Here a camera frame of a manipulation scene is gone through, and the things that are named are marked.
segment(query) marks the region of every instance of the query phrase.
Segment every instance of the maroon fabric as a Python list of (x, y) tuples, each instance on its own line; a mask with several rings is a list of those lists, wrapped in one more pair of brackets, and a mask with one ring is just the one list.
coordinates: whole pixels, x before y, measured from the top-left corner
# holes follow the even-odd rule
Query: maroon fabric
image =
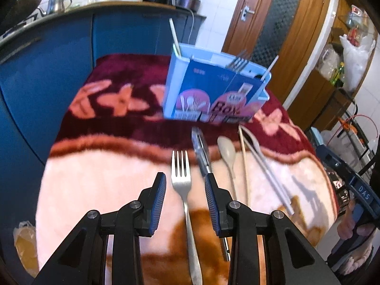
[[(163, 118), (151, 121), (150, 118), (159, 117), (162, 114), (160, 105), (162, 99), (159, 99), (150, 88), (152, 85), (165, 85), (169, 62), (170, 57), (166, 56), (134, 54), (113, 54), (98, 59), (97, 66), (86, 80), (85, 85), (104, 79), (111, 80), (112, 84), (88, 96), (95, 117), (80, 119), (71, 110), (66, 113), (56, 143), (64, 139), (75, 139), (90, 134), (106, 134), (134, 139), (162, 148), (191, 149), (190, 134), (193, 126), (201, 128), (209, 145), (216, 145), (217, 138), (221, 135), (238, 141), (237, 124), (212, 125)], [(118, 93), (128, 83), (133, 85), (131, 97), (145, 101), (149, 108), (139, 111), (132, 109), (126, 115), (118, 117), (114, 115), (113, 108), (99, 104), (99, 96)], [(279, 109), (282, 113), (281, 123), (293, 127), (286, 110), (270, 91), (267, 92), (270, 100), (265, 103), (262, 112), (269, 116)], [(279, 127), (275, 134), (269, 136), (257, 119), (253, 119), (246, 126), (257, 137), (261, 146), (273, 152), (290, 155), (306, 150), (315, 155), (312, 146), (299, 128), (293, 127), (300, 138), (300, 140), (296, 140), (282, 127)]]

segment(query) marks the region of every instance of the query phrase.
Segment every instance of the beige spoon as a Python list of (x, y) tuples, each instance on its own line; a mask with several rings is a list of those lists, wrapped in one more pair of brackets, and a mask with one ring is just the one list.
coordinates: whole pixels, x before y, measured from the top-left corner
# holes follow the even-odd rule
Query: beige spoon
[(229, 174), (231, 176), (231, 184), (232, 184), (232, 190), (233, 200), (236, 200), (236, 189), (235, 189), (235, 173), (234, 173), (234, 163), (236, 158), (236, 150), (233, 142), (231, 139), (225, 137), (225, 136), (219, 136), (218, 137), (218, 148), (220, 155), (222, 156), (222, 159), (227, 165)]

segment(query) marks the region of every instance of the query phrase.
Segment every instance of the yellow plastic bag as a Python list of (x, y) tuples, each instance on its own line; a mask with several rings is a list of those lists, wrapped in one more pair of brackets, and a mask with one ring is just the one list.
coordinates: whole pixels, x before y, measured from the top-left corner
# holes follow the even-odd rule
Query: yellow plastic bag
[(38, 269), (36, 228), (29, 222), (20, 222), (13, 230), (14, 246), (25, 270), (36, 277)]

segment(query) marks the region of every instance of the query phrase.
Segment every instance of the blue box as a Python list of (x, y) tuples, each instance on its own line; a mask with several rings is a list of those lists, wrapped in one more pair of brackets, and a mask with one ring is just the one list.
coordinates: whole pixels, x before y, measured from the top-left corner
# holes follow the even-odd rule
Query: blue box
[(269, 100), (266, 68), (250, 62), (239, 74), (225, 68), (235, 59), (193, 45), (175, 46), (163, 102), (167, 119), (202, 122), (246, 122)]

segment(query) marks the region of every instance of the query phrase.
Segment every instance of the door frame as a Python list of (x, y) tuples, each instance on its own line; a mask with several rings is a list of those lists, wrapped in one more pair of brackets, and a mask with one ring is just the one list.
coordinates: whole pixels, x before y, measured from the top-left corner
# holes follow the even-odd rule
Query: door frame
[[(234, 11), (234, 14), (233, 14), (233, 17), (232, 17), (232, 20), (231, 20), (231, 23), (229, 25), (229, 29), (227, 32), (227, 36), (226, 36), (226, 39), (225, 39), (224, 44), (223, 44), (223, 48), (222, 48), (223, 52), (228, 53), (228, 50), (229, 50), (229, 47), (231, 45), (231, 41), (233, 38), (234, 31), (235, 31), (236, 26), (239, 23), (239, 20), (241, 17), (241, 9), (243, 9), (245, 1), (246, 0), (238, 0), (237, 1), (235, 11)], [(321, 31), (322, 31), (322, 27), (323, 27), (324, 22), (326, 20), (329, 5), (330, 5), (330, 0), (324, 0), (324, 4), (321, 8), (321, 12), (320, 12), (320, 15), (318, 18), (318, 22), (317, 22), (316, 28), (313, 32), (313, 35), (310, 39), (309, 45), (307, 46), (305, 54), (303, 55), (303, 58), (301, 59), (299, 66), (296, 69), (293, 80), (290, 82), (290, 85), (292, 86), (292, 88), (288, 92), (288, 95), (290, 94), (291, 90), (294, 88), (294, 85), (296, 84), (296, 82), (298, 81), (302, 71), (306, 67), (307, 62), (309, 61), (309, 58), (311, 56), (311, 53), (312, 53), (313, 49), (315, 48), (315, 45), (317, 44), (318, 38), (319, 38)]]

